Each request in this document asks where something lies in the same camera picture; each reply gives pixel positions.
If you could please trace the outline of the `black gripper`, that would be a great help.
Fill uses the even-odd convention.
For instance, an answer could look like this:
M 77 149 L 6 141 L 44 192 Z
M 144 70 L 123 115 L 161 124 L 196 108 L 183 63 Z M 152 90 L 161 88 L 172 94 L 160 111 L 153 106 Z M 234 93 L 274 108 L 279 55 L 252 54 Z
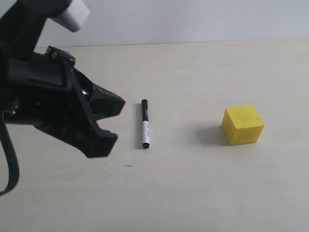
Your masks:
M 81 77 L 75 63 L 55 47 L 44 54 L 14 54 L 1 47 L 0 126 L 34 125 L 89 159 L 107 157 L 118 135 L 96 121 L 119 115 L 126 101 Z

